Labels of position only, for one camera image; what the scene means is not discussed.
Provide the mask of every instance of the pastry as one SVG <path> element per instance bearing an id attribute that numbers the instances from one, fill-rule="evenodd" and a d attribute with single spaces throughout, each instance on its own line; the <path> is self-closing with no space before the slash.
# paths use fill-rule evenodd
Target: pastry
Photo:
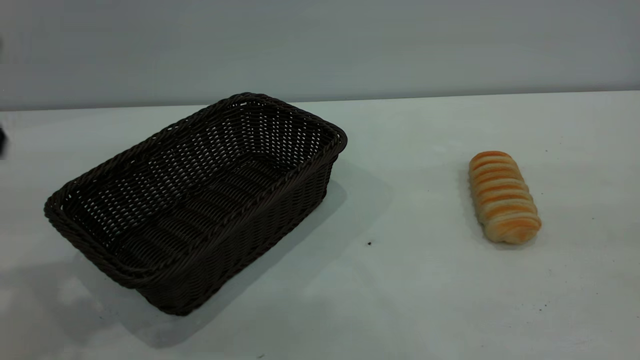
<path id="1" fill-rule="evenodd" d="M 469 163 L 471 195 L 478 220 L 489 240 L 525 243 L 542 222 L 518 164 L 508 154 L 486 151 Z"/>

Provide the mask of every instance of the bread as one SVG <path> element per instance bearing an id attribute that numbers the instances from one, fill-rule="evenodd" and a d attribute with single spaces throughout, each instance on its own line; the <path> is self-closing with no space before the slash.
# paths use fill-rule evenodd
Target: bread
<path id="1" fill-rule="evenodd" d="M 536 236 L 542 221 L 511 156 L 500 151 L 474 156 L 469 181 L 476 215 L 489 240 L 521 244 Z"/>

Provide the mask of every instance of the gray wall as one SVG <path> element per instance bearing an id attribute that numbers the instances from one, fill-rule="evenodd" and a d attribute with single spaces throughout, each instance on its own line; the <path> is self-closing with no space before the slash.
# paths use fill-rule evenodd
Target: gray wall
<path id="1" fill-rule="evenodd" d="M 0 108 L 640 88 L 638 0 L 3 0 Z"/>

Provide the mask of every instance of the dark object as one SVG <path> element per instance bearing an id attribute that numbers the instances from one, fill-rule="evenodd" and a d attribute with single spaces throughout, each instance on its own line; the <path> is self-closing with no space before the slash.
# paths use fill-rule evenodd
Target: dark object
<path id="1" fill-rule="evenodd" d="M 67 183 L 44 211 L 114 281 L 187 315 L 320 204 L 346 142 L 315 115 L 239 94 Z"/>
<path id="2" fill-rule="evenodd" d="M 4 154 L 4 144 L 6 143 L 6 135 L 0 127 L 0 157 Z"/>

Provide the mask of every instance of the table surface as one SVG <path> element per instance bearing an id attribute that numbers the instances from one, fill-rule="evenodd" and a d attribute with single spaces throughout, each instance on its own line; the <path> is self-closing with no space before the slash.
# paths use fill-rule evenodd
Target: table surface
<path id="1" fill-rule="evenodd" d="M 640 359 L 640 92 L 296 105 L 349 135 L 327 197 L 184 318 L 102 275 L 42 208 L 201 106 L 0 113 L 0 357 Z M 474 217 L 468 161 L 494 149 L 543 221 L 523 246 Z"/>

